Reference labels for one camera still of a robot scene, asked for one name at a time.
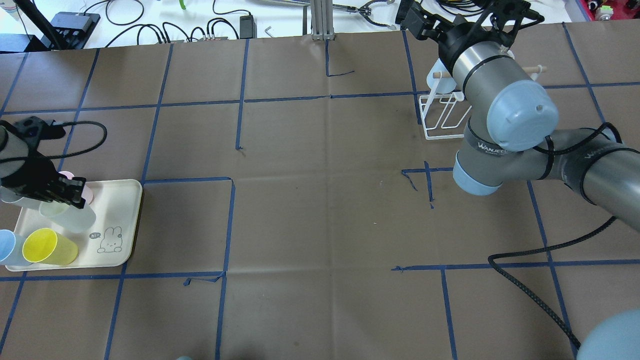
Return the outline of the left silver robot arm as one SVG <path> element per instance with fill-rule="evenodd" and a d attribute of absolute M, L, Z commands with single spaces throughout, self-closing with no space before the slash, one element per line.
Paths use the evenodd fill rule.
<path fill-rule="evenodd" d="M 13 124 L 1 121 L 1 186 L 21 198 L 83 209 L 86 178 L 63 176 L 53 160 L 38 151 L 42 140 L 65 134 L 61 125 L 34 116 Z"/>

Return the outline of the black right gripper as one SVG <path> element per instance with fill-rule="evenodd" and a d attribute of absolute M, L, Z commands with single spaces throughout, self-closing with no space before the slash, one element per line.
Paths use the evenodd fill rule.
<path fill-rule="evenodd" d="M 499 30 L 488 30 L 461 15 L 448 20 L 423 9 L 418 0 L 400 2 L 400 27 L 418 41 L 434 41 L 440 56 L 458 56 L 471 46 L 485 41 L 501 43 Z"/>

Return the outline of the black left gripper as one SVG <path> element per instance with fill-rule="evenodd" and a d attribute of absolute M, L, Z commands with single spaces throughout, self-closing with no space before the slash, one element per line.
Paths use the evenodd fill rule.
<path fill-rule="evenodd" d="M 52 161 L 45 157 L 16 157 L 1 160 L 1 186 L 25 198 L 45 203 L 64 203 L 62 181 Z"/>

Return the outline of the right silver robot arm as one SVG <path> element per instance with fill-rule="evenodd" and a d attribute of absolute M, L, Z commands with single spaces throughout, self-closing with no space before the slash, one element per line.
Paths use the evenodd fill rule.
<path fill-rule="evenodd" d="M 498 253 L 488 264 L 553 319 L 576 348 L 579 360 L 637 360 L 639 310 L 608 317 L 579 341 L 569 325 L 498 259 L 537 255 L 592 239 L 615 221 L 639 229 L 639 151 L 626 146 L 611 123 L 596 129 L 558 130 L 559 111 L 535 71 L 519 66 L 509 50 L 519 30 L 544 17 L 525 0 L 476 0 L 476 22 L 454 20 L 403 0 L 395 23 L 419 41 L 438 44 L 429 73 L 432 92 L 461 93 L 471 107 L 455 154 L 452 176 L 466 193 L 488 196 L 505 182 L 560 180 L 586 202 L 610 214 L 604 224 L 577 239 L 553 246 Z"/>

